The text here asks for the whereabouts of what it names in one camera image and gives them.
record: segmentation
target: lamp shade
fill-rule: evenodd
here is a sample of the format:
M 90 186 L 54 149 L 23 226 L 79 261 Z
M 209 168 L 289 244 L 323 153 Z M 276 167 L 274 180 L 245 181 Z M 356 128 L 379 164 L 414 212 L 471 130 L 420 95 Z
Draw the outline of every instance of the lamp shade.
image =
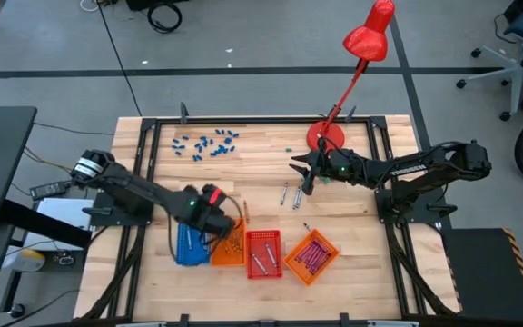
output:
M 353 29 L 342 45 L 353 55 L 368 61 L 382 61 L 387 57 L 385 30 L 395 12 L 391 0 L 377 0 L 364 25 Z

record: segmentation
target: black floor mat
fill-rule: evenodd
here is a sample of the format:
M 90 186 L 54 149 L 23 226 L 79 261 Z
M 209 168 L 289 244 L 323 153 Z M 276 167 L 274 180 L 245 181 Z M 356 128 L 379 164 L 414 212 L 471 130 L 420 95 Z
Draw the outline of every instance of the black floor mat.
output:
M 510 230 L 446 230 L 463 315 L 523 321 L 523 260 Z

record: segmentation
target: lamp base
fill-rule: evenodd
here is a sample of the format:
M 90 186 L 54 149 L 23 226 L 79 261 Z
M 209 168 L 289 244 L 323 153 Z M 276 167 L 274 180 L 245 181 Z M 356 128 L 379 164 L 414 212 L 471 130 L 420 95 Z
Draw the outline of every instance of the lamp base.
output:
M 320 134 L 320 130 L 322 129 L 322 127 L 324 127 L 325 124 L 326 122 L 317 122 L 310 126 L 310 129 L 306 134 L 306 142 L 312 150 L 318 150 L 318 139 L 320 139 L 322 136 L 328 137 L 328 139 L 331 140 L 338 147 L 342 147 L 344 145 L 344 132 L 342 131 L 342 128 L 340 128 L 340 126 L 338 126 L 337 124 L 331 124 L 326 134 Z M 334 145 L 326 141 L 326 152 L 333 149 Z

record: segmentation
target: white label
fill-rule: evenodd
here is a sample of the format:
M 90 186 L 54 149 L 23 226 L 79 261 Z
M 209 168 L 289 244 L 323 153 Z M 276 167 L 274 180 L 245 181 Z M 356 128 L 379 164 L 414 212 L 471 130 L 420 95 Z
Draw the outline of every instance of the white label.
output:
M 82 166 L 81 164 L 77 164 L 76 167 L 74 168 L 74 170 L 77 172 L 86 174 L 86 175 L 90 176 L 90 178 L 95 178 L 97 175 L 97 173 L 95 171 L 93 171 L 92 169 L 88 169 L 88 168 Z
M 427 167 L 424 164 L 420 164 L 420 165 L 416 165 L 414 167 L 400 169 L 398 171 L 390 172 L 390 174 L 393 175 L 393 176 L 399 176 L 399 175 L 403 175 L 405 173 L 420 172 L 420 171 L 425 170 L 425 169 L 427 169 Z
M 85 166 L 88 166 L 88 168 L 92 168 L 92 169 L 94 169 L 98 173 L 101 173 L 104 170 L 103 167 L 101 167 L 100 165 L 96 164 L 92 160 L 80 158 L 80 160 L 78 160 L 78 163 L 79 164 L 83 164 Z

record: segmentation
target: red desk lamp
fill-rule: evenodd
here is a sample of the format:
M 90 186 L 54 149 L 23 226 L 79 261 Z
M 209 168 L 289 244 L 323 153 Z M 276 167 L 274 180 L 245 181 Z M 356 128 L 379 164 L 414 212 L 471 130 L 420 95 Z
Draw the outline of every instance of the red desk lamp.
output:
M 369 17 L 364 25 L 353 29 L 344 38 L 342 45 L 353 55 L 359 57 L 359 63 L 356 67 L 356 73 L 352 77 L 349 87 L 342 95 L 326 121 L 313 124 L 308 130 L 306 141 L 312 150 L 318 150 L 318 139 L 326 136 L 332 143 L 338 147 L 344 145 L 344 132 L 340 126 L 334 123 L 334 119 L 340 113 L 342 104 L 349 96 L 350 91 L 359 80 L 360 75 L 367 68 L 371 61 L 382 61 L 387 56 L 387 36 L 385 30 L 389 25 L 390 19 L 395 12 L 395 5 L 391 0 L 377 0 L 370 10 Z M 327 151 L 334 148 L 330 142 L 327 142 Z

